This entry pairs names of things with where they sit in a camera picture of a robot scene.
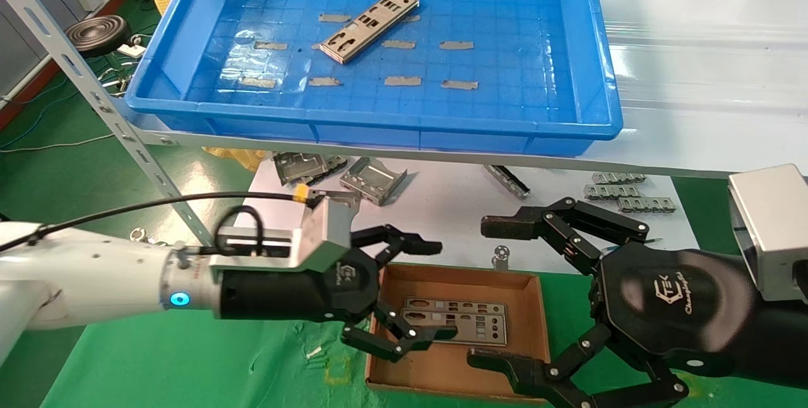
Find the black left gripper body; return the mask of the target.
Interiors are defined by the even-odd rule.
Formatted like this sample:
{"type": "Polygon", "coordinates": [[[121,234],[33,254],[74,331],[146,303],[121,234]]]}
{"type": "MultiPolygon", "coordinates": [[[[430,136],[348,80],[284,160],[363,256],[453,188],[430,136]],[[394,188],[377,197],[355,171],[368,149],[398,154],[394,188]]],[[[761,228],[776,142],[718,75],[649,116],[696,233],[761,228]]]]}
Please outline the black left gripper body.
{"type": "Polygon", "coordinates": [[[218,317],[233,321],[342,321],[372,313],[382,262],[351,249],[323,272],[226,270],[220,278],[218,317]]]}

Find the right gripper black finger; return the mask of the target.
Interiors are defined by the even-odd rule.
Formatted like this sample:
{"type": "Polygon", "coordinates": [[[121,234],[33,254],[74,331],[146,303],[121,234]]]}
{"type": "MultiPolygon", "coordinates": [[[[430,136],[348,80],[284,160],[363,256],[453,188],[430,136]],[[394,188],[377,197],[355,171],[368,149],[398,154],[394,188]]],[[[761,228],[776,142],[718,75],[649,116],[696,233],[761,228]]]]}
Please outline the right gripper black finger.
{"type": "Polygon", "coordinates": [[[525,354],[478,347],[468,349],[466,361],[473,368],[507,376],[516,395],[544,399],[554,407],[672,407],[689,396],[689,387],[659,360],[640,364],[649,382],[585,393],[571,377],[612,344],[611,328],[597,323],[549,363],[525,354]]]}
{"type": "Polygon", "coordinates": [[[486,215],[481,220],[483,236],[542,239],[582,275],[594,275],[602,255],[583,234],[621,246],[629,242],[643,244],[648,232],[648,225],[637,219],[571,197],[544,207],[520,207],[513,216],[486,215]]]}

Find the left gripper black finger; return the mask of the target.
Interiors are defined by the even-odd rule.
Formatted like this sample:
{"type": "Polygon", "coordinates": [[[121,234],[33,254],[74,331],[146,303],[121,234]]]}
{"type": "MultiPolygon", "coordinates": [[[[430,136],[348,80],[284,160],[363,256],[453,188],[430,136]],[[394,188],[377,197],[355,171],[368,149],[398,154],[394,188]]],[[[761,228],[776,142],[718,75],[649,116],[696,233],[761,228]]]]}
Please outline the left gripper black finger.
{"type": "Polygon", "coordinates": [[[436,340],[450,340],[457,334],[457,327],[414,327],[385,303],[377,303],[372,312],[376,323],[392,333],[395,341],[346,323],[341,342],[392,363],[398,362],[410,351],[426,351],[436,340]]]}
{"type": "Polygon", "coordinates": [[[387,247],[374,257],[379,269],[386,267],[400,253],[432,256],[438,255],[443,250],[441,242],[424,240],[419,234],[402,232],[393,225],[379,225],[351,233],[353,248],[362,249],[381,243],[387,244],[387,247]]]}

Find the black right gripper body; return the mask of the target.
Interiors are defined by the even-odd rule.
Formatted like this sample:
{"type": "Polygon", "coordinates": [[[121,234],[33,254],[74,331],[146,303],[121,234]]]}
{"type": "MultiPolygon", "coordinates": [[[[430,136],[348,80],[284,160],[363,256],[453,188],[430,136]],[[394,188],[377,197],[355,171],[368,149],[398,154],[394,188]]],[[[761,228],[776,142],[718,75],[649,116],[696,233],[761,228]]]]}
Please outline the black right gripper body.
{"type": "Polygon", "coordinates": [[[806,304],[765,301],[739,256],[631,242],[597,268],[602,313],[637,366],[806,388],[806,304]]]}

